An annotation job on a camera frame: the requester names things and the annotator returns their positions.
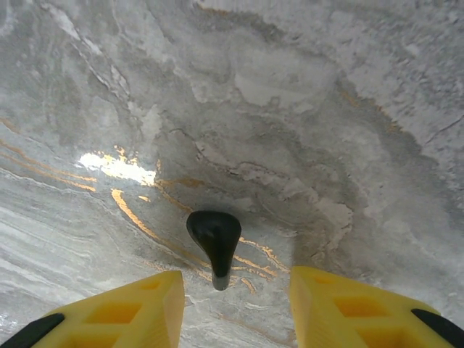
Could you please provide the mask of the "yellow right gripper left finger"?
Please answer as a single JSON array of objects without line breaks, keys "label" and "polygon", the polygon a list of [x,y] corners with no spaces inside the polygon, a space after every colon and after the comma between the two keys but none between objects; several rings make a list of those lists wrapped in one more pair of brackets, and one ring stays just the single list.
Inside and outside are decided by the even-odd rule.
[{"label": "yellow right gripper left finger", "polygon": [[59,307],[3,347],[177,347],[185,294],[171,270]]}]

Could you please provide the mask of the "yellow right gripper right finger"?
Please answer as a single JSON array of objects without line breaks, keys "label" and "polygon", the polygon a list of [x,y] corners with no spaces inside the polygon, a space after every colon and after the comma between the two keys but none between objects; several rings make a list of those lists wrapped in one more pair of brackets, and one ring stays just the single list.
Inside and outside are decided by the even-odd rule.
[{"label": "yellow right gripper right finger", "polygon": [[462,347],[463,330],[418,300],[307,266],[290,273],[299,347]]}]

